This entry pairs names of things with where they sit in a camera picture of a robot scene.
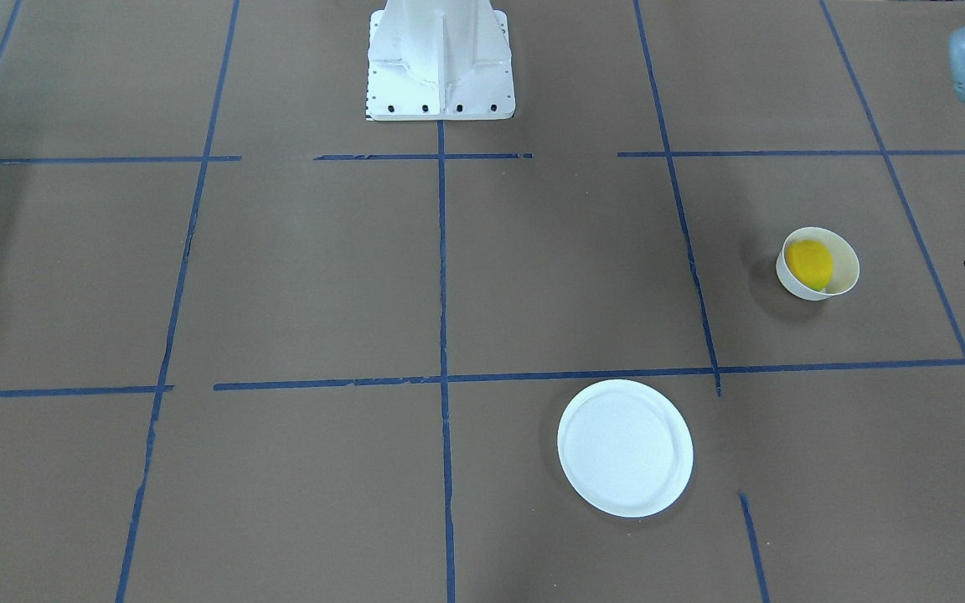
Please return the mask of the white bowl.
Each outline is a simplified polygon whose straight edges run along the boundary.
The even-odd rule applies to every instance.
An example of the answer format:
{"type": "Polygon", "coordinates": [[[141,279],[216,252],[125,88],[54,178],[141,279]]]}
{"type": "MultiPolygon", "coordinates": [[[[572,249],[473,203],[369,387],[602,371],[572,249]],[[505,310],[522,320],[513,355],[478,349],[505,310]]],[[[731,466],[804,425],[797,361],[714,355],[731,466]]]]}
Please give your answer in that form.
{"type": "Polygon", "coordinates": [[[843,295],[857,285],[860,278],[860,260],[855,254],[854,248],[844,240],[843,237],[824,228],[800,228],[794,230],[782,243],[780,253],[775,260],[775,274],[781,285],[792,296],[804,301],[822,302],[826,299],[843,295]],[[833,278],[828,283],[827,290],[813,291],[808,287],[802,286],[792,277],[792,273],[784,260],[787,247],[797,240],[819,240],[824,243],[833,255],[834,273],[833,278]]]}

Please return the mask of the yellow lemon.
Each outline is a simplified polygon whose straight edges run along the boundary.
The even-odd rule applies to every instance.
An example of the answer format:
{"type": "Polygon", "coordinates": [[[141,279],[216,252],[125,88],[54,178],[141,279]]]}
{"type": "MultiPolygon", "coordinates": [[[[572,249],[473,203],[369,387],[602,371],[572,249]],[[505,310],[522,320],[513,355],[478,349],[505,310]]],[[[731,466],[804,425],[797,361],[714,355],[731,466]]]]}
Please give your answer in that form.
{"type": "Polygon", "coordinates": [[[833,278],[834,260],[828,247],[819,240],[793,241],[785,251],[785,263],[792,277],[813,291],[827,290],[833,278]]]}

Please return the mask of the white pedestal mount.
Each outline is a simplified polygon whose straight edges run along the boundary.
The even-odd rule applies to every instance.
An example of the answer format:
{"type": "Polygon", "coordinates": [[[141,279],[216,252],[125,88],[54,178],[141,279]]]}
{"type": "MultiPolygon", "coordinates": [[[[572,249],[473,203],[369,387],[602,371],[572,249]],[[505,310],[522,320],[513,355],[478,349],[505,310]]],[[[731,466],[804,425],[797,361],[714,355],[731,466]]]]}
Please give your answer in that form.
{"type": "Polygon", "coordinates": [[[506,120],[516,113],[507,15],[489,1],[387,1],[369,19],[365,118],[506,120]]]}

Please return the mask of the white round plate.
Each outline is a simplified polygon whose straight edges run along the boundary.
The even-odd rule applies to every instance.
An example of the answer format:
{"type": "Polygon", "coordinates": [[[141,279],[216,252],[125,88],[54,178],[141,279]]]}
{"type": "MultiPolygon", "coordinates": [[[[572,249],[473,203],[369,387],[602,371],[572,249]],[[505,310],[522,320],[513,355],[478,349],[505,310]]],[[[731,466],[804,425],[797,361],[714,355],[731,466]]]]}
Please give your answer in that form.
{"type": "Polygon", "coordinates": [[[692,480],[689,425],[666,396],[637,381],[604,380],[574,394],[555,445],[575,492],[614,518],[666,511],[692,480]]]}

